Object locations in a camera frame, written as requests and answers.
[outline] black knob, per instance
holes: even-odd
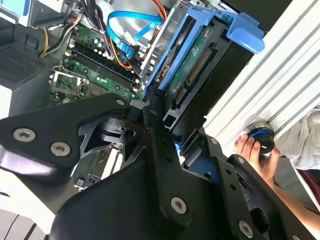
[[[275,148],[275,134],[270,124],[254,122],[247,127],[247,133],[261,144],[260,155],[270,153]]]

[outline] metal frame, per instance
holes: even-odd
[[[319,10],[318,1],[301,5],[293,0],[265,36],[265,50],[250,60],[207,114],[204,129],[227,156],[249,124],[269,123],[277,139],[319,104]]]

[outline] vent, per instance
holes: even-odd
[[[10,47],[0,50],[0,83],[15,88],[28,81],[46,65]]]

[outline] expansion slot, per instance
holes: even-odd
[[[95,56],[91,51],[86,50],[81,46],[76,46],[72,49],[76,54],[74,60],[78,63],[87,66],[91,70],[112,79],[116,83],[131,88],[135,83],[135,79],[132,78],[132,74],[124,69],[119,69],[118,66],[110,64],[110,61],[106,58]]]

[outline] hand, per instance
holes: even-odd
[[[244,157],[270,187],[274,185],[273,177],[280,157],[280,151],[277,148],[273,149],[269,158],[260,164],[260,143],[255,142],[253,137],[248,138],[245,134],[234,144],[233,151]]]

